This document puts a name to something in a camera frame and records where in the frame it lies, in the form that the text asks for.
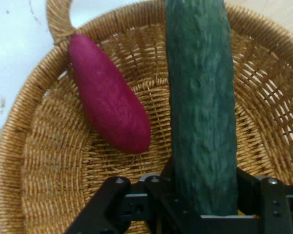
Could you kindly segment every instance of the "table surface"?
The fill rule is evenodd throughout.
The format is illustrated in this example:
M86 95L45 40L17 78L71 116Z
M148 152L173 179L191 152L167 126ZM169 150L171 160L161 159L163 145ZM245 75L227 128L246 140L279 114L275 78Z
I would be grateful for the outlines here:
M72 24L79 27L106 11L136 1L74 0ZM293 33L293 0L226 2L252 9ZM0 0L0 129L26 78L52 48L53 41L45 17L45 0Z

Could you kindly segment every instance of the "black metal bracket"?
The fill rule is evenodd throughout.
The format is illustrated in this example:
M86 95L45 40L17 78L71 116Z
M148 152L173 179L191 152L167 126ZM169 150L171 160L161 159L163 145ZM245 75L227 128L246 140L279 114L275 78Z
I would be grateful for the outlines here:
M241 169L237 181L238 208L246 215L196 214L175 192L170 159L161 175L143 176L132 185L125 177L108 178L66 233L122 234L131 221L145 221L152 234L293 233L293 186Z

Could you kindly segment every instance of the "wicker basket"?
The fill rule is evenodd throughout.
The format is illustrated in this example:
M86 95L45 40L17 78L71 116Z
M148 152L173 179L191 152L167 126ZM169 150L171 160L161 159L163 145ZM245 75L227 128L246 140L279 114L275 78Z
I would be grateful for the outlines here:
M62 233L109 176L137 180L170 156L165 4L147 1L74 29L70 0L48 0L55 48L21 89L0 145L0 230ZM239 166L293 183L293 36L252 11L227 5L235 66ZM97 42L149 114L150 150L111 148L84 116L69 67L72 33ZM134 223L129 233L146 233Z

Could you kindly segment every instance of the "red sweet potato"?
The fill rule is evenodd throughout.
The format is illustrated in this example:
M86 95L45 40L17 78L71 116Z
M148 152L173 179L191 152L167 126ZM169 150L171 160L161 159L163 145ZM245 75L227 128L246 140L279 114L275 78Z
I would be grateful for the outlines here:
M147 151L151 138L147 113L116 65L85 35L73 36L69 54L94 129L125 153Z

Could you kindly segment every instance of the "green cucumber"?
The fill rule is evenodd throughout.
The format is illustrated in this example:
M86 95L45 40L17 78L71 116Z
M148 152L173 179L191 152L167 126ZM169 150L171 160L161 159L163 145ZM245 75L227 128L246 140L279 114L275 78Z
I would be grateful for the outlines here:
M202 215L237 214L230 25L223 0L166 0L177 192Z

